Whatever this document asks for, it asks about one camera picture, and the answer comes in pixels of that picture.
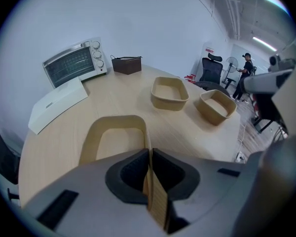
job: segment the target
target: black office chair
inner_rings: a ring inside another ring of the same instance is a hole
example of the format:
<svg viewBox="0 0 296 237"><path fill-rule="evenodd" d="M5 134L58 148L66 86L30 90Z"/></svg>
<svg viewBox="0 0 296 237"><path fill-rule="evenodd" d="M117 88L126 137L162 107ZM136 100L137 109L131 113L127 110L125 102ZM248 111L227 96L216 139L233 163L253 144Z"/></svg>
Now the black office chair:
<svg viewBox="0 0 296 237"><path fill-rule="evenodd" d="M203 75L200 81L211 81L217 84L221 82L222 61L220 56L214 56L208 53L208 58L202 58Z"/></svg>
<svg viewBox="0 0 296 237"><path fill-rule="evenodd" d="M219 90L223 94L225 94L226 96L230 97L228 91L226 89L224 89L224 87L220 86L217 83L214 83L214 82L211 82L211 81L196 81L194 84L196 86L199 86L200 88L203 88L206 91L212 90L212 89Z"/></svg>
<svg viewBox="0 0 296 237"><path fill-rule="evenodd" d="M0 135L0 174L12 184L18 184L20 157L11 152ZM19 199L7 189L9 200Z"/></svg>

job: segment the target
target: standing fan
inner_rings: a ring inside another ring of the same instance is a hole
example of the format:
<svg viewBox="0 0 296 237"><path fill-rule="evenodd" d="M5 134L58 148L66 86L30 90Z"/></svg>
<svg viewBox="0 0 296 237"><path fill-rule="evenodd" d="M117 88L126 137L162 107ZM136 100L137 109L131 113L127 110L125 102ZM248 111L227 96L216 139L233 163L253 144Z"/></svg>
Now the standing fan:
<svg viewBox="0 0 296 237"><path fill-rule="evenodd" d="M238 67L238 61L235 57L229 57L226 62L229 63L229 68L228 68L228 73L227 76L225 77L225 79L223 80L223 83L226 83L226 79L228 77L229 73L233 73L237 70Z"/></svg>

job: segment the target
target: pipe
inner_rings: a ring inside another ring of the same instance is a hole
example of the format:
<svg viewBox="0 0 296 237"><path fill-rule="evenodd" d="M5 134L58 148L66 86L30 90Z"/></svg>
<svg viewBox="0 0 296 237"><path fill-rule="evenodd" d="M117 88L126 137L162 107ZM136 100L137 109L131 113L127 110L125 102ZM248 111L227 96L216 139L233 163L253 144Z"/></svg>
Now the pipe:
<svg viewBox="0 0 296 237"><path fill-rule="evenodd" d="M213 10L212 10L212 12L210 12L210 9L203 3L203 1L202 0L199 0L201 3L202 3L202 5L207 9L207 11L210 13L210 14L212 14L213 13ZM221 26L220 26L220 23L218 23L217 22L217 20L215 19L215 17L213 17L212 16L212 18L213 18L213 20L216 22L216 24L217 24L217 26L219 27L219 29L220 29L220 31L223 33L223 34L225 34L225 32L221 29Z"/></svg>
<svg viewBox="0 0 296 237"><path fill-rule="evenodd" d="M239 7L238 3L235 3L236 5L236 11L237 11L237 30L238 30L238 40L240 39L240 12L239 12Z"/></svg>
<svg viewBox="0 0 296 237"><path fill-rule="evenodd" d="M234 15L233 9L231 9L232 6L230 4L230 1L229 0L226 0L226 3L227 3L227 8L228 8L228 11L229 11L229 16L230 16L232 27L233 27L234 37L237 40L238 38L237 38L237 29L236 29L235 15Z"/></svg>
<svg viewBox="0 0 296 237"><path fill-rule="evenodd" d="M253 26L255 25L256 22L256 15L257 15L257 6L258 6L258 0L256 0L256 7L255 7L255 14L253 16Z"/></svg>
<svg viewBox="0 0 296 237"><path fill-rule="evenodd" d="M215 0L213 0L212 17L213 17L214 9L215 9Z"/></svg>

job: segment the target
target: headrest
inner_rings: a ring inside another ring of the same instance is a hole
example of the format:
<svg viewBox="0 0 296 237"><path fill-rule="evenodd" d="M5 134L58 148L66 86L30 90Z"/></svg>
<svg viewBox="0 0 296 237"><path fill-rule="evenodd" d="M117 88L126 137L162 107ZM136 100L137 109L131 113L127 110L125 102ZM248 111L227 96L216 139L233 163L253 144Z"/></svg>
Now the headrest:
<svg viewBox="0 0 296 237"><path fill-rule="evenodd" d="M208 53L208 58L210 58L211 60L214 60L214 61L218 61L218 62L222 61L222 58L220 56L215 56L215 55L212 55L211 53Z"/></svg>

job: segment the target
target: brown leather bag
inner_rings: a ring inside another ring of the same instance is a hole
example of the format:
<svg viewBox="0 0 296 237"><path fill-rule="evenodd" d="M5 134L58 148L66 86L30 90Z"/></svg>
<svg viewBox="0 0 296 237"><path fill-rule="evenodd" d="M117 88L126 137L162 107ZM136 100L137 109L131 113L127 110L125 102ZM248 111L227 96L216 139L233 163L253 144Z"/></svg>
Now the brown leather bag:
<svg viewBox="0 0 296 237"><path fill-rule="evenodd" d="M132 73L138 72L142 70L142 57L120 57L120 58L112 58L112 65L115 72L123 73L126 75L130 75Z"/></svg>

